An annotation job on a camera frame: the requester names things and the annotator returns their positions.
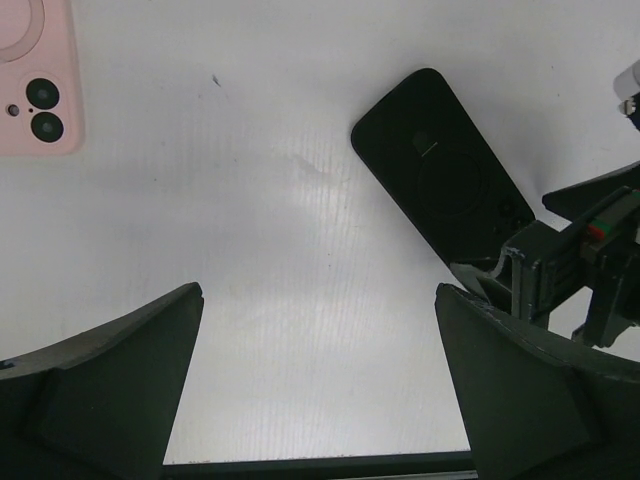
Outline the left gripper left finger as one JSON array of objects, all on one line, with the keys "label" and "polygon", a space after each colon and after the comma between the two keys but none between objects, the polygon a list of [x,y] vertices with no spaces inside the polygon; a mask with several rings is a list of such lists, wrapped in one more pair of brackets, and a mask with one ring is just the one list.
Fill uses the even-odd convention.
[{"label": "left gripper left finger", "polygon": [[188,283],[2,360],[2,478],[159,478],[203,310]]}]

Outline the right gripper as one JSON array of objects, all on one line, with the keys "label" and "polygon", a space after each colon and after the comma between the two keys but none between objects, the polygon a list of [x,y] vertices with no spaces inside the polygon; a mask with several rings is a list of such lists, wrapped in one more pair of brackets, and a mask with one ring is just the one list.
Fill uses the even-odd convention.
[{"label": "right gripper", "polygon": [[543,204],[568,226],[557,231],[534,221],[503,244],[497,259],[459,261],[450,269],[468,291],[541,328],[587,287],[586,319],[571,338],[610,347],[639,324],[639,166],[548,193]]}]

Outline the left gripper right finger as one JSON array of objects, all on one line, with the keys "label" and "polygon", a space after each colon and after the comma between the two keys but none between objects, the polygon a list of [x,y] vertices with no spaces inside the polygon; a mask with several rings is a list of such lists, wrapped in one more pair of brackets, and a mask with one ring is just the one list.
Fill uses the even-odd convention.
[{"label": "left gripper right finger", "polygon": [[639,365],[450,284],[438,327],[481,479],[636,479]]}]

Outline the black phone case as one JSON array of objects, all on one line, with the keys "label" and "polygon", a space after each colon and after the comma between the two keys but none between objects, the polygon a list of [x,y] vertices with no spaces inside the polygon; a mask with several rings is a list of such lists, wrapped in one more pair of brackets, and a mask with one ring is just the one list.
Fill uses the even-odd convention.
[{"label": "black phone case", "polygon": [[423,68],[351,132],[367,168],[445,264],[494,263],[535,216],[436,70]]}]

